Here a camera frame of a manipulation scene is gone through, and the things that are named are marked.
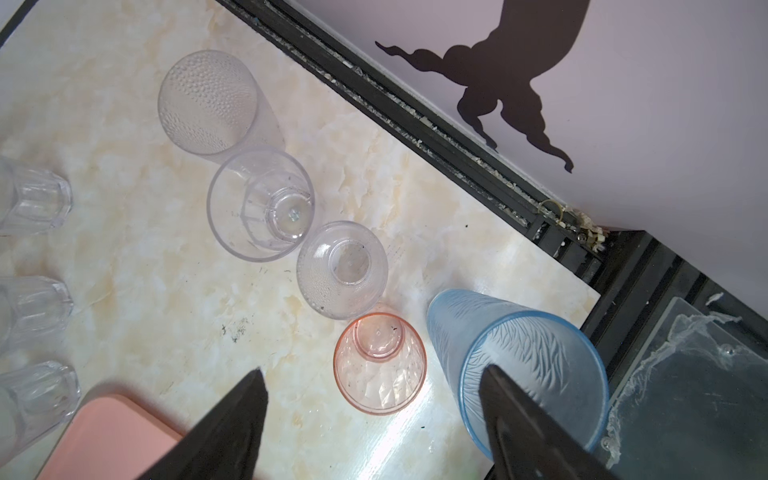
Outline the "blue plastic cup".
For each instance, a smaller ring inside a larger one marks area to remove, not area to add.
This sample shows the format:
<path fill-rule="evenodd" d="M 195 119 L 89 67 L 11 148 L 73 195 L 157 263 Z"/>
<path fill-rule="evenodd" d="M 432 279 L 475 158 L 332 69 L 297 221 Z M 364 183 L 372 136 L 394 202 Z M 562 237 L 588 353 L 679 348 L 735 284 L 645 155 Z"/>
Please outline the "blue plastic cup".
<path fill-rule="evenodd" d="M 483 370 L 500 367 L 586 451 L 608 417 L 609 385 L 597 350 L 551 313 L 474 291 L 438 293 L 427 330 L 474 444 L 491 454 L 479 396 Z"/>

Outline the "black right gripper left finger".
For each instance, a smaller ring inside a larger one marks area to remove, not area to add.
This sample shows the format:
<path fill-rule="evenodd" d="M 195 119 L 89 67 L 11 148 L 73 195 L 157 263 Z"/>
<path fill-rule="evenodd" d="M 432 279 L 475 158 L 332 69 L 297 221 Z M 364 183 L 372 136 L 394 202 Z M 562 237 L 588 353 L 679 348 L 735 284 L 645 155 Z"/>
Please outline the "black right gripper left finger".
<path fill-rule="evenodd" d="M 246 374 L 141 479 L 251 479 L 268 406 L 262 372 Z"/>

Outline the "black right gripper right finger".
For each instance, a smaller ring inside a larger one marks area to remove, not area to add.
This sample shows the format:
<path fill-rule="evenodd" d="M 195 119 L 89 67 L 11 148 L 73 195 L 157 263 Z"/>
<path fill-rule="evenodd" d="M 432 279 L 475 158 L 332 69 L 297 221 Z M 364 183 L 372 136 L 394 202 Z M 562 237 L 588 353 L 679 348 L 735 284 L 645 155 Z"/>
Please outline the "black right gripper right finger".
<path fill-rule="evenodd" d="M 489 479 L 613 479 L 500 367 L 487 366 L 479 397 L 494 467 Z"/>

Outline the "pink plastic tray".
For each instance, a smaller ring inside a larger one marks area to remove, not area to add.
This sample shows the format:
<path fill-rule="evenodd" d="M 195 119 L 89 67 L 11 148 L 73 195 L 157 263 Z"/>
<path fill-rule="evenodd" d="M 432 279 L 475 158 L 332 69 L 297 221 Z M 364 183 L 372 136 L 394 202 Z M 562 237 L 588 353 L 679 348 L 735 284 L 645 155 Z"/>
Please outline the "pink plastic tray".
<path fill-rule="evenodd" d="M 88 401 L 73 417 L 40 479 L 136 479 L 182 436 L 119 394 Z"/>

